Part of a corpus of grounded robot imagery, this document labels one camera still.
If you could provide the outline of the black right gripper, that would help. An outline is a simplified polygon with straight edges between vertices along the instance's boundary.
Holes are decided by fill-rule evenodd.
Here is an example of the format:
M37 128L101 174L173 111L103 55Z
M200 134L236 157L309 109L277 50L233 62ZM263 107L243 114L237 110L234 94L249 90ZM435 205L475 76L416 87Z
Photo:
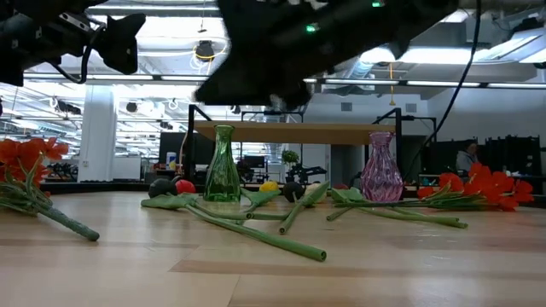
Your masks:
M218 0L231 47L225 61L195 91L211 106L307 104L301 79L337 65L337 0ZM284 83L281 79L300 79Z

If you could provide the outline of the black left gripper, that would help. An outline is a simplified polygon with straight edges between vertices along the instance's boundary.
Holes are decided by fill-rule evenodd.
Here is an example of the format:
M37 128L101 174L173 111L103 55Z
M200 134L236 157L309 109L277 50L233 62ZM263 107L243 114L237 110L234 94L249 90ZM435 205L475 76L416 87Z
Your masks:
M85 12L39 14L41 36L38 38L38 59L59 60L65 54L80 57L102 33L100 57L104 64L125 75L135 73L138 63L137 34L145 21L146 15L143 13L129 14L118 20L108 16L107 24L89 17Z

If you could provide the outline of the green glass vase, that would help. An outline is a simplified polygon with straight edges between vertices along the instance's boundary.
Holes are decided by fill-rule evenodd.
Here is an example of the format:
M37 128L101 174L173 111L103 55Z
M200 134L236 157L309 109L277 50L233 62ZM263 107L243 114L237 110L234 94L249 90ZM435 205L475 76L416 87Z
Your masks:
M215 152L208 167L204 200L209 202L239 202L241 199L240 178L233 159L231 137L232 125L216 125Z

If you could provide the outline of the red artificial tulip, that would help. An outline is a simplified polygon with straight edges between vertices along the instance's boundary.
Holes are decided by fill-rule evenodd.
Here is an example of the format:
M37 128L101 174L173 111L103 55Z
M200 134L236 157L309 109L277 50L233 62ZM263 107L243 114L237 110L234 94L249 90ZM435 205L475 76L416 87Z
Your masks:
M187 180L178 180L175 183L177 191L179 194L193 194L196 191L195 186ZM255 220L278 220L283 221L288 218L289 214L272 214L272 213L256 213L255 210L260 206L264 206L273 200L276 196L281 193L279 189L266 191L266 192L253 192L245 188L241 188L241 195L250 200L251 205L241 212L241 215L245 215L242 220L236 220L238 224L243 224L246 220L255 219Z

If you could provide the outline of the cream artificial tulip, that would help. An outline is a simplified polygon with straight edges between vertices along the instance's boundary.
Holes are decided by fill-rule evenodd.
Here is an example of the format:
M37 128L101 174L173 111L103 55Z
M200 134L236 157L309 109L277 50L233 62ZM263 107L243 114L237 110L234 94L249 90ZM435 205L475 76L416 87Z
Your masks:
M330 182L313 183L309 185L302 197L295 201L294 208L288 213L287 217L282 221L279 228L279 234L285 235L292 227L297 216L306 208L312 208L316 204L323 202L326 199L327 191L330 187Z

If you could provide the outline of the pink glass vase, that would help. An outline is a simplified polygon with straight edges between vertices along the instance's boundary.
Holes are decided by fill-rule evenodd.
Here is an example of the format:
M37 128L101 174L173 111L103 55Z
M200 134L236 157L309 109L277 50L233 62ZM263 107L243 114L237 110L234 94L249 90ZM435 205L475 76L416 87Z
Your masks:
M369 134L372 150L361 175L361 189L367 200L395 202L402 195L404 182L390 151L393 136L386 131Z

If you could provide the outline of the orange artificial flower bunch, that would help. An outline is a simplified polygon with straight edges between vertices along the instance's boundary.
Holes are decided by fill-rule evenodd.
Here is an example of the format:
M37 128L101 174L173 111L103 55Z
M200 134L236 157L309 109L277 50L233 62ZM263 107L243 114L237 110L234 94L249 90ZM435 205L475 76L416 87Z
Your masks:
M480 163L472 164L468 180L455 173L439 176L439 189L417 190L415 200L372 201L352 189L334 189L332 199L337 207L432 208L447 211L514 211L521 203L534 201L533 186L501 171L491 171Z
M0 207L34 216L41 214L90 241L97 241L99 233L53 207L49 194L40 183L49 174L45 159L60 159L67 154L68 145L59 144L54 137L33 138L26 142L0 141Z

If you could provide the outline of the maroon artificial tulip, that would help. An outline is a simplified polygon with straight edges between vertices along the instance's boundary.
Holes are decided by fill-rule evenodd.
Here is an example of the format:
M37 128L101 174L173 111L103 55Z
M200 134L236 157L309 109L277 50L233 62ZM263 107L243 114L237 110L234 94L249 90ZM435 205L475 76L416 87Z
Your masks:
M357 204L363 203L368 204L369 201L366 200L361 192L357 188L350 189L337 189L333 188L331 190L331 198L335 205L348 205L348 204ZM423 223L436 223L452 228L466 229L468 227L467 223L460 221L458 217L438 217L430 216L419 213L417 211L411 211L407 209L402 209L400 207L355 207L347 206L331 213L326 217L326 219L331 222L347 213L348 211L356 209L364 213L374 215L377 217L385 217L390 219L410 221L410 222L423 222Z

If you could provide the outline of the wooden shelf black legs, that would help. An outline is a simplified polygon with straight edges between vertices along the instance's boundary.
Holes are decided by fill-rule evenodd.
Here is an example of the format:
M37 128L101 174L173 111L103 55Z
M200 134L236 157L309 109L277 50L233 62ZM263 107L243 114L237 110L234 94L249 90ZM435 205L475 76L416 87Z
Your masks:
M181 148L183 156L183 178L194 177L194 138L199 132L211 140L215 139L214 127L219 122L211 119L196 105L189 106L186 141ZM250 121L228 121L235 128L231 139L235 142L271 142L329 145L368 145L369 134L375 131L393 132L396 137L395 153L402 151L402 110L395 107L371 124L317 124L317 123L264 123Z

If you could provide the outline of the black ceiling device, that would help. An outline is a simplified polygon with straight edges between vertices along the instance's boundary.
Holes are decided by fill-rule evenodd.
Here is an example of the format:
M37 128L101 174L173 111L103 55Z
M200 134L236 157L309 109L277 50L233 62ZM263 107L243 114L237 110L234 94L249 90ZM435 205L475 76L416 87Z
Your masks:
M195 57L198 61L208 62L215 57L215 52L212 47L212 41L201 40L195 49Z

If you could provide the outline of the white square column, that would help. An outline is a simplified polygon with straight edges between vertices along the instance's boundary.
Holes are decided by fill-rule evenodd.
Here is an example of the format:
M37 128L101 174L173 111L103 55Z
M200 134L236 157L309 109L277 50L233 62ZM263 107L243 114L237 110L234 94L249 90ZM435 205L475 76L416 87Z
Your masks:
M112 85L87 85L78 157L79 182L113 180L118 102Z

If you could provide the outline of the black computer monitor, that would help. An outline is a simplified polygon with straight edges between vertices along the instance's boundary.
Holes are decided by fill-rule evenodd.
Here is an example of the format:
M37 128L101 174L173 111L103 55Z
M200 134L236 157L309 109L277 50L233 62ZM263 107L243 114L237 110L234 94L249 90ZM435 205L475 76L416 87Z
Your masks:
M179 150L185 134L183 132L162 132L160 134L159 162L166 163L166 154L175 152L179 158ZM197 165L208 165L215 151L214 141L199 134L193 134L193 157Z

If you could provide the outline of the person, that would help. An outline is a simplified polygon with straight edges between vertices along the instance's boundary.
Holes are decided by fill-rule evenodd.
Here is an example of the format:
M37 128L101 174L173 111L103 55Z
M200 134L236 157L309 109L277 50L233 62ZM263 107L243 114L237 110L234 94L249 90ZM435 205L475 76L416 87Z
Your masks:
M470 172L471 167L478 160L478 143L475 140L467 140L456 155L456 170L458 172Z

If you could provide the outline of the black storage rack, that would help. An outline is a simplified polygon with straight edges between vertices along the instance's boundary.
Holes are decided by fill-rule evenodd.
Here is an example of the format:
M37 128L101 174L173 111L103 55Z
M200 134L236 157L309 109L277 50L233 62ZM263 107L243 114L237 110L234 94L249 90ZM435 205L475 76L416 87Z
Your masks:
M518 172L520 175L541 176L540 139L535 136L505 136L488 138L480 149L479 160L492 171Z

